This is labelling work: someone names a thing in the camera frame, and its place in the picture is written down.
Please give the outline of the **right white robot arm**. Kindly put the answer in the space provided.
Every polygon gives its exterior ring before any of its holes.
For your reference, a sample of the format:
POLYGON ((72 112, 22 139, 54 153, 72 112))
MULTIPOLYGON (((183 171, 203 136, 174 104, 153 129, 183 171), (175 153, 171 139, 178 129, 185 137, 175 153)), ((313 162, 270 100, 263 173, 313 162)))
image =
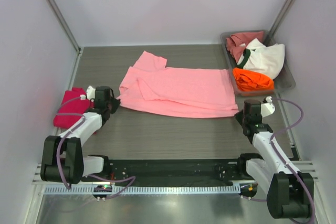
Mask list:
POLYGON ((262 121, 274 111, 272 97, 266 97, 262 102, 245 100, 243 109, 235 114, 243 134, 259 152, 258 157, 244 158, 236 167, 237 174, 257 182, 267 196, 265 202, 273 218, 314 223, 313 177, 294 165, 278 144, 276 132, 262 121))

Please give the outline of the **light pink t shirt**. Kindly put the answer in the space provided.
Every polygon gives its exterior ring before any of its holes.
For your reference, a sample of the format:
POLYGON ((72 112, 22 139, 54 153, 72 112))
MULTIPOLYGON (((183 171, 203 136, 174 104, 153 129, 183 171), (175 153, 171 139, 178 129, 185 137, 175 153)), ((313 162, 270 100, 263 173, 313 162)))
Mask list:
POLYGON ((119 86, 121 106, 180 118, 225 118, 238 112, 226 69, 168 67, 144 51, 119 86))

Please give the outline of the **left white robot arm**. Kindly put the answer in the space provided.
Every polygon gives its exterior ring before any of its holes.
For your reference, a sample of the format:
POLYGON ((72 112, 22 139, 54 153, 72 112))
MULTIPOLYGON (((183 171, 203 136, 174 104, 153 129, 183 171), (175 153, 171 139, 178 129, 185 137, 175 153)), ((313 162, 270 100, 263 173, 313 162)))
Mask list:
POLYGON ((84 143, 116 113, 121 101, 109 86, 89 86, 85 93, 65 100, 57 116, 75 116, 77 120, 59 135, 44 141, 40 177, 45 182, 63 183, 67 189, 86 177, 105 182, 112 174, 109 159, 104 155, 84 156, 84 143))

